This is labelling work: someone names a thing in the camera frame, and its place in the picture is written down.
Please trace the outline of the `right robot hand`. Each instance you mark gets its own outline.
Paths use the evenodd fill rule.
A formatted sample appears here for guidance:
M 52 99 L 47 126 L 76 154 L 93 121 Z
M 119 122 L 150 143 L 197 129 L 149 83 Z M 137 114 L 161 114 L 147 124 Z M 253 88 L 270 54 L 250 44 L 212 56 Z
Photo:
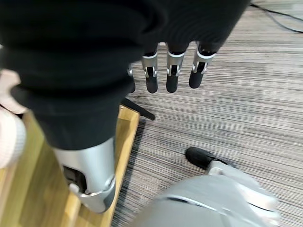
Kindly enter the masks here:
M 119 106 L 141 61 L 146 87 L 157 86 L 157 46 L 167 45 L 173 93 L 185 51 L 196 42 L 189 79 L 199 87 L 209 62 L 248 0 L 3 0 L 1 67 L 16 72 L 11 94 L 30 109 L 53 147 L 69 189 L 91 211 L 115 196 Z

